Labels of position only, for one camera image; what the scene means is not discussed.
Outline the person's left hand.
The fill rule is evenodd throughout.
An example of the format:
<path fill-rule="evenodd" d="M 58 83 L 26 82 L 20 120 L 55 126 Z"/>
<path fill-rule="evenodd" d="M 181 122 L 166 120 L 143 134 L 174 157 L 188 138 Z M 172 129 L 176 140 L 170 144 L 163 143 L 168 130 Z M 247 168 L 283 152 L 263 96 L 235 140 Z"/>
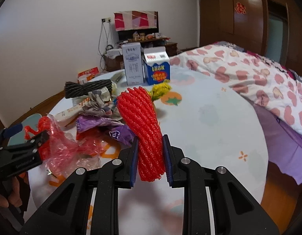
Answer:
<path fill-rule="evenodd" d="M 17 177 L 11 179 L 11 192 L 8 193 L 8 197 L 4 197 L 0 194 L 0 207 L 8 208 L 10 204 L 14 207 L 20 207 L 22 205 L 20 183 Z"/>

